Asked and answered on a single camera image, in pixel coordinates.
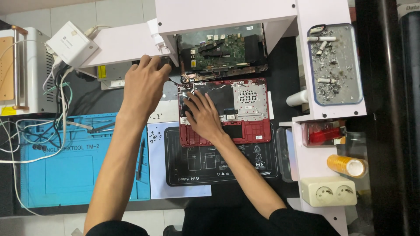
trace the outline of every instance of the black sleeve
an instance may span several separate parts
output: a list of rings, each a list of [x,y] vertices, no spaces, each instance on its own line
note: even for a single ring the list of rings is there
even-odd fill
[[[111,220],[102,222],[87,232],[86,236],[147,236],[147,231],[140,226],[126,221]]]
[[[293,209],[278,209],[270,215],[269,221],[284,235],[340,235],[322,215]]]

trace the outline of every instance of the orange tape roll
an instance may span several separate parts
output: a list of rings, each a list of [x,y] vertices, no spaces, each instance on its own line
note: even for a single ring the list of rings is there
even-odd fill
[[[365,160],[343,157],[337,154],[328,157],[327,165],[333,171],[355,178],[361,178],[368,172],[368,164]]]

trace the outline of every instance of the white power adapter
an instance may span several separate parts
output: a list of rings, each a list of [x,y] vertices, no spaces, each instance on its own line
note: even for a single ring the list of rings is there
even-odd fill
[[[302,199],[313,207],[357,204],[354,182],[342,176],[303,178],[300,187]]]
[[[79,68],[99,48],[70,21],[45,44],[74,68]]]

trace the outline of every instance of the hand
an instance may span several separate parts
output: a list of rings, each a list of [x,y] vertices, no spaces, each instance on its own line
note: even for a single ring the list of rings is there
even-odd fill
[[[132,65],[125,76],[124,100],[119,114],[124,117],[144,116],[156,109],[172,68],[165,64],[158,69],[160,57],[142,56],[139,65]]]
[[[188,122],[191,124],[192,130],[214,144],[215,141],[219,140],[226,134],[222,129],[219,114],[217,113],[216,107],[207,93],[204,97],[198,90],[196,90],[195,94],[197,96],[194,96],[190,92],[187,93],[191,100],[194,101],[195,105],[189,100],[184,99],[184,103],[190,108],[194,114],[194,118],[188,111],[185,112],[185,115]]]

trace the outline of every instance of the cigarette butt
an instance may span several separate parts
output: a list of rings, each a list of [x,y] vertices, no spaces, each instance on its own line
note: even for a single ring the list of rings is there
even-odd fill
[[[327,46],[327,41],[323,41],[322,42],[322,44],[321,44],[321,47],[319,47],[319,50],[316,52],[316,55],[317,56],[321,56],[322,55],[322,52],[324,51],[324,49],[325,49],[325,46]]]
[[[308,37],[308,42],[317,42],[317,41],[328,41],[333,42],[337,40],[337,37]]]
[[[324,29],[324,27],[323,27],[323,26],[316,27],[316,28],[311,29],[311,30],[309,31],[309,33],[310,33],[310,34],[319,33],[319,32],[321,32],[321,31],[323,31],[323,29]]]
[[[336,80],[335,79],[324,79],[324,78],[319,78],[317,80],[318,83],[326,83],[326,84],[335,84]]]

